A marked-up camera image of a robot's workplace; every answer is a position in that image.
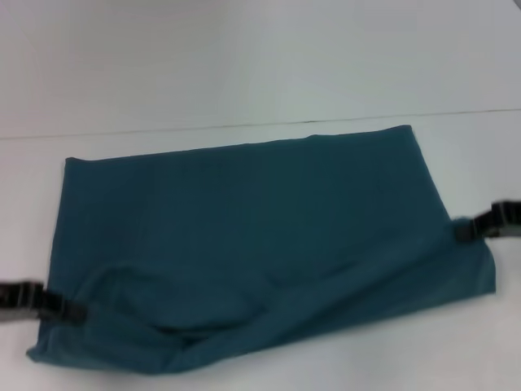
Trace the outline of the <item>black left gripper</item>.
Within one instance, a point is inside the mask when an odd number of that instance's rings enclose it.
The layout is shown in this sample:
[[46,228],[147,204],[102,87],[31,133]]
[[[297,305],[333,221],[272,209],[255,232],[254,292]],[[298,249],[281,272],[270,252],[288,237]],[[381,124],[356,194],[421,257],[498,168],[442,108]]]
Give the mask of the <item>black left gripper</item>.
[[1,282],[1,322],[45,320],[74,325],[87,319],[87,308],[57,293],[44,291],[37,281]]

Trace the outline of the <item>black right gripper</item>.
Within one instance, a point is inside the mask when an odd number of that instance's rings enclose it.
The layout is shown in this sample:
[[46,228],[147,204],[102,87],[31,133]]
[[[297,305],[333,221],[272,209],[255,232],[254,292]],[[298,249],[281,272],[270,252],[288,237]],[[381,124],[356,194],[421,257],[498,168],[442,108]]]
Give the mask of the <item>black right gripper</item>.
[[470,243],[480,239],[519,238],[520,201],[503,200],[493,203],[490,210],[472,220],[453,224],[456,241]]

